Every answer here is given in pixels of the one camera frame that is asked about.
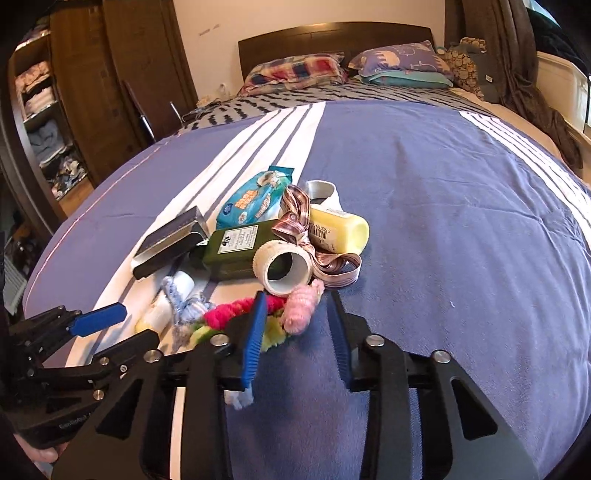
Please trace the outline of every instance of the striped blanket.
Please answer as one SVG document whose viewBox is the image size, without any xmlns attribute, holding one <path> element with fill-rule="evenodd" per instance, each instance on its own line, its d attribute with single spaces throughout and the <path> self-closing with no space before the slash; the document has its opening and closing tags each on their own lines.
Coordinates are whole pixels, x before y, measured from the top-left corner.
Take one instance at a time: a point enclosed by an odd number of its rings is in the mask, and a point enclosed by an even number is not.
<svg viewBox="0 0 591 480">
<path fill-rule="evenodd" d="M 479 107 L 450 90 L 436 88 L 408 88 L 395 86 L 364 85 L 350 79 L 344 85 L 325 85 L 303 90 L 234 98 L 223 105 L 201 112 L 200 118 L 189 123 L 186 129 L 198 129 L 215 125 L 230 124 L 254 116 L 265 115 L 273 110 L 330 100 L 396 100 L 400 102 L 421 102 L 466 112 L 490 112 Z"/>
<path fill-rule="evenodd" d="M 489 115 L 338 100 L 162 140 L 60 227 L 27 286 L 25 314 L 125 303 L 123 324 L 77 338 L 67 365 L 128 337 L 169 272 L 133 279 L 144 238 L 193 205 L 213 228 L 232 192 L 270 164 L 294 168 L 295 183 L 334 182 L 344 210 L 368 221 L 359 280 L 341 290 L 346 309 L 406 351 L 450 351 L 540 475 L 550 472 L 591 413 L 591 199 L 546 150 Z M 260 288 L 188 271 L 217 304 Z M 160 348 L 170 345 L 168 332 Z M 304 335 L 261 356 L 254 394 L 252 407 L 227 412 L 236 480 L 359 478 L 368 396 L 340 382 L 324 302 Z M 420 459 L 415 467 L 420 478 Z"/>
</svg>

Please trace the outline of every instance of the green fuzzy toy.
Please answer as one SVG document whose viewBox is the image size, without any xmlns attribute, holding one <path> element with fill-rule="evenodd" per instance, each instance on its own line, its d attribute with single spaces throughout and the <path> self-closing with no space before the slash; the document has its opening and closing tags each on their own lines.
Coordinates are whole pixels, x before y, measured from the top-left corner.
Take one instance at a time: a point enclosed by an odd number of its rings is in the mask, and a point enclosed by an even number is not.
<svg viewBox="0 0 591 480">
<path fill-rule="evenodd" d="M 281 324 L 279 323 L 279 319 L 283 314 L 283 309 L 277 310 L 274 314 L 267 316 L 267 323 L 265 324 L 265 332 L 262 336 L 262 343 L 261 343 L 261 352 L 266 352 L 269 348 L 277 345 L 281 345 L 285 342 L 287 338 L 287 334 Z M 214 330 L 208 325 L 204 325 L 202 323 L 196 324 L 197 329 L 191 335 L 189 339 L 189 348 L 193 349 L 196 345 L 206 342 L 212 336 L 222 333 L 219 330 Z"/>
</svg>

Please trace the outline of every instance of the pink yarn toy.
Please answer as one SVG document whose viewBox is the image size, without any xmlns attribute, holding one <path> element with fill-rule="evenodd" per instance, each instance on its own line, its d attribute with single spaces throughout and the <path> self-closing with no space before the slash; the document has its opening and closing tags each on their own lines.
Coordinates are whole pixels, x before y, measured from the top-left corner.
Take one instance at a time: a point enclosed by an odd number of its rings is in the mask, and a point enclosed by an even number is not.
<svg viewBox="0 0 591 480">
<path fill-rule="evenodd" d="M 254 298 L 240 299 L 232 303 L 218 305 L 213 310 L 203 314 L 203 319 L 214 330 L 223 330 L 234 317 L 251 311 Z M 285 299 L 267 294 L 267 313 L 275 313 L 285 305 Z"/>
<path fill-rule="evenodd" d="M 287 297 L 283 315 L 279 323 L 290 335 L 301 334 L 310 324 L 314 309 L 324 293 L 322 280 L 314 280 L 310 285 L 299 285 Z"/>
</svg>

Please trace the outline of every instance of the wet wipes package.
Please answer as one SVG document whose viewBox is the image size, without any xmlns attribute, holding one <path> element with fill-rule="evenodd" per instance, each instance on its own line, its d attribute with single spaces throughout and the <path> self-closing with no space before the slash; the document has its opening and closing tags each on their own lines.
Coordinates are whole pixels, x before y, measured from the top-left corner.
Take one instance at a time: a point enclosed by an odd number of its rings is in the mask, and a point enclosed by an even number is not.
<svg viewBox="0 0 591 480">
<path fill-rule="evenodd" d="M 216 229 L 261 221 L 265 212 L 279 204 L 293 171 L 293 168 L 270 166 L 267 171 L 254 175 L 223 206 Z"/>
</svg>

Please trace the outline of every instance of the wooden headboard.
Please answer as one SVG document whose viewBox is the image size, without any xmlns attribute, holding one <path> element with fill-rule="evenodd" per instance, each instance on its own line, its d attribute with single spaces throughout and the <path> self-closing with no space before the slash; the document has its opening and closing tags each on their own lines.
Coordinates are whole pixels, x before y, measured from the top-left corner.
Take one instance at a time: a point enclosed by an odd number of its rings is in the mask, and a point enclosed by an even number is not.
<svg viewBox="0 0 591 480">
<path fill-rule="evenodd" d="M 342 65 L 370 48 L 430 40 L 428 27 L 385 22 L 336 22 L 305 25 L 265 33 L 238 42 L 242 78 L 260 63 L 308 53 L 342 51 Z"/>
</svg>

